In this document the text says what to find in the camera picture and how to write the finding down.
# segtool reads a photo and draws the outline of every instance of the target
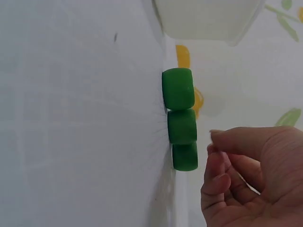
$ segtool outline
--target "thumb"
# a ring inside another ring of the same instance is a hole
[[[227,131],[211,130],[213,144],[226,153],[245,155],[260,161],[263,147],[276,135],[291,127],[247,128],[240,127]]]

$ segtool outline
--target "dark spot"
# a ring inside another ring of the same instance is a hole
[[[118,32],[116,32],[116,34],[114,36],[114,43],[117,41],[117,37],[118,37]]]

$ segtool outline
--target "white container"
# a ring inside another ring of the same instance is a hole
[[[236,45],[265,0],[155,0],[164,31],[175,39],[222,40]]]

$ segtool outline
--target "green plastic object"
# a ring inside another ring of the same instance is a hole
[[[169,111],[169,140],[172,144],[185,145],[197,141],[196,115],[192,109]]]
[[[196,143],[172,146],[172,161],[174,169],[193,171],[198,168],[198,151]]]
[[[191,70],[170,69],[162,73],[163,99],[170,110],[185,110],[194,106],[195,93]]]

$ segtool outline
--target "green leaf pattern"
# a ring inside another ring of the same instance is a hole
[[[283,9],[289,10],[293,5],[293,1],[292,0],[282,0],[281,5],[282,5]]]
[[[301,116],[301,109],[293,108],[285,113],[275,124],[275,126],[295,126]]]
[[[284,10],[289,10],[292,7],[292,0],[282,0],[281,1],[281,6]],[[290,24],[288,23],[288,20],[292,20],[294,22],[297,23],[301,23],[299,19],[288,15],[287,13],[284,13],[283,11],[277,10],[276,8],[266,4],[265,5],[265,9],[267,9],[270,12],[273,12],[276,14],[277,16],[277,20],[279,22],[279,24],[281,25],[281,27],[288,32],[288,34],[293,38],[293,40],[295,40],[296,42],[299,42],[299,37],[297,32],[290,26]]]
[[[277,15],[277,19],[281,27],[284,28],[296,42],[298,42],[299,37],[297,35],[297,32],[289,25],[289,23],[284,19],[284,17]]]

